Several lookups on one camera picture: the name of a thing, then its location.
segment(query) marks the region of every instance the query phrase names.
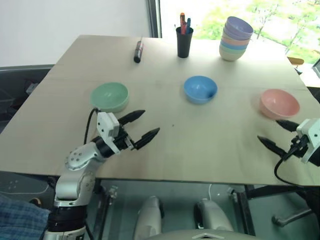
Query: black marker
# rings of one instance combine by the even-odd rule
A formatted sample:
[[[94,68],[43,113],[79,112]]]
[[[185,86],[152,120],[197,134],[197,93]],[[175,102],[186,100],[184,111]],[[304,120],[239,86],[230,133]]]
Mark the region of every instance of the black marker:
[[[142,57],[142,50],[144,49],[144,44],[142,43],[142,37],[140,41],[136,43],[135,51],[134,51],[134,58],[133,60],[138,64],[141,61]]]

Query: pen holder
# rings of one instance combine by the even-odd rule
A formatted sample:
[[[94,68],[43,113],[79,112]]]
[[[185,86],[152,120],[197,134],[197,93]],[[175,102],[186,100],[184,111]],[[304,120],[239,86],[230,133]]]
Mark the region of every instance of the pen holder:
[[[181,34],[181,27],[176,28],[176,40],[179,58],[187,58],[189,56],[190,43],[194,29],[190,27],[188,34]]]

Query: white wall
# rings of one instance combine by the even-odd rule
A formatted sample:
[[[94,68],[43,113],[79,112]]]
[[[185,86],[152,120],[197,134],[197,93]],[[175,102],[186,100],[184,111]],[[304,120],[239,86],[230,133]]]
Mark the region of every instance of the white wall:
[[[0,67],[55,64],[82,34],[150,37],[146,0],[0,0]]]

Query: blue bowl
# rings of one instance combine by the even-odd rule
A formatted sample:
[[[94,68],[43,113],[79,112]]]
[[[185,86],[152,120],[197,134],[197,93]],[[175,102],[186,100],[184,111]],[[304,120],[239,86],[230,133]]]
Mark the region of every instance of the blue bowl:
[[[231,45],[229,43],[226,43],[225,41],[221,40],[220,41],[220,44],[222,46],[225,46],[226,48],[228,49],[233,49],[233,50],[244,50],[247,48],[248,44],[247,45]]]
[[[206,76],[192,76],[184,82],[186,98],[193,104],[205,104],[217,93],[217,84]]]

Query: green bowl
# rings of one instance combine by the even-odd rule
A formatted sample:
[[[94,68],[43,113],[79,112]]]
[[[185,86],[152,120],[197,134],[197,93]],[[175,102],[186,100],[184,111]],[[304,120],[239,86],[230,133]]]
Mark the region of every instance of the green bowl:
[[[230,49],[228,47],[223,46],[222,44],[220,44],[220,49],[222,49],[225,52],[231,53],[231,54],[244,54],[246,49],[242,49],[242,50],[235,50],[235,49]]]
[[[129,91],[119,82],[104,83],[92,91],[90,101],[102,112],[120,112],[129,102]]]

